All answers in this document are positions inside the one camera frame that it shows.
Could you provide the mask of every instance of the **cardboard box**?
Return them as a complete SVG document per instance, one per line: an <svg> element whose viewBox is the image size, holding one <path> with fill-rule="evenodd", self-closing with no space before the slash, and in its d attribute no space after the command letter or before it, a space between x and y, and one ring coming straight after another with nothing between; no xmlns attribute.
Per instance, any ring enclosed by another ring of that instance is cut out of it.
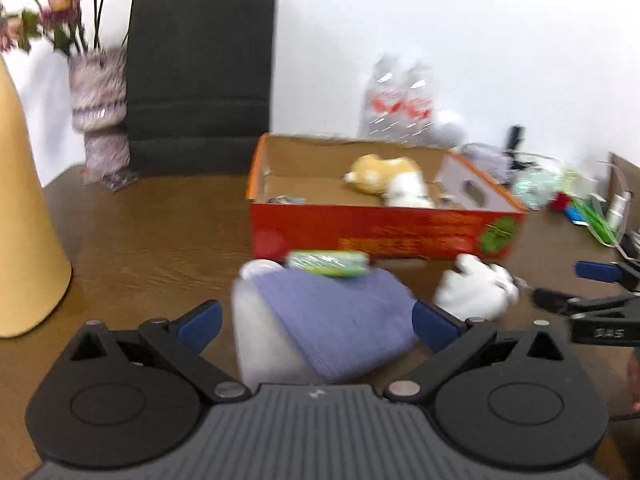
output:
<svg viewBox="0 0 640 480"><path fill-rule="evenodd" d="M367 153L408 156L422 170L436 209L384 207L343 181ZM304 205L269 204L280 196ZM443 198L452 197L444 202ZM360 250L373 258L503 258L526 208L456 153L404 144L263 135L249 177L253 254L284 260L291 250Z"/></svg>

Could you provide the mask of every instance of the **white plush toy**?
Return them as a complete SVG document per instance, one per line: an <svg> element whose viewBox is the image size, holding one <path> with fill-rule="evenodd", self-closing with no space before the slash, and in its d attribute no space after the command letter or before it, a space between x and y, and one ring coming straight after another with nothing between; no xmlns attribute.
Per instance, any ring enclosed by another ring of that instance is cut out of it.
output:
<svg viewBox="0 0 640 480"><path fill-rule="evenodd" d="M387 207L415 207L433 209L420 171L400 173L386 184L383 195Z"/></svg>
<svg viewBox="0 0 640 480"><path fill-rule="evenodd" d="M433 303L460 321L470 317L495 319L518 301L518 287L502 267L486 266L471 254L459 254L456 265L460 272L444 273Z"/></svg>

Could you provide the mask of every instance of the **wood grain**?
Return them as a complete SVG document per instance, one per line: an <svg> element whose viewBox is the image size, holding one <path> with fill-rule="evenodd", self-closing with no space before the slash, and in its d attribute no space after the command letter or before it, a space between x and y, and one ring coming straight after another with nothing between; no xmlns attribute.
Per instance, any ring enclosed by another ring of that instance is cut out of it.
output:
<svg viewBox="0 0 640 480"><path fill-rule="evenodd" d="M82 186L71 168L45 190L56 230L74 267L65 299L52 316L25 336L0 340L0 477L19 480L39 459L24 424L31 394L69 338L89 318L113 329L129 329L150 317L175 318L207 298L225 307L223 331L203 356L237 376L229 292L240 265L250 257L250 224L244 202L246 178L238 176L157 177L110 194ZM507 266L532 285L590 297L615 294L610 285L578 280L576 260L608 261L586 231L551 213L530 215ZM421 298L429 298L446 262L395 261L382 264ZM526 298L501 320L524 328L550 317ZM565 321L553 319L558 330ZM613 413L629 409L625 363L628 349L576 347ZM418 345L363 380L381 387L428 356ZM612 426L625 456L634 461L640 438L635 425ZM607 438L598 466L615 480L628 478L616 443Z"/></svg>

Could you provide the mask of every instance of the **purple cloth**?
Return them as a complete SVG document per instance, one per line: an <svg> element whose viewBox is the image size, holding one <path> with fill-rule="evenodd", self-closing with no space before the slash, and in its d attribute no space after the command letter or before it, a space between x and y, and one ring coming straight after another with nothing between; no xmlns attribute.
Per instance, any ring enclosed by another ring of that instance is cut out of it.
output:
<svg viewBox="0 0 640 480"><path fill-rule="evenodd" d="M365 374L414 344L415 298L386 270L327 278L285 269L252 280L309 365L329 382Z"/></svg>

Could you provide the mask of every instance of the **blue gripper pad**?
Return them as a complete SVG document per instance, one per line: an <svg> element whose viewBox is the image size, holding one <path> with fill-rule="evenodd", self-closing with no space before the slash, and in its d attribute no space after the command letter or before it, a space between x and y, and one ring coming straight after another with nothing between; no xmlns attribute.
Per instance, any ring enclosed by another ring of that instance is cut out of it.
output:
<svg viewBox="0 0 640 480"><path fill-rule="evenodd" d="M597 262L576 262L575 275L596 282L615 283L623 278L622 269L616 264L600 264Z"/></svg>
<svg viewBox="0 0 640 480"><path fill-rule="evenodd" d="M222 305L215 300L200 304L172 322L169 328L169 332L180 343L198 354L215 339L220 330L222 330Z"/></svg>
<svg viewBox="0 0 640 480"><path fill-rule="evenodd" d="M459 327L438 314L438 310L416 301L411 316L415 335L433 352L439 352L461 334Z"/></svg>

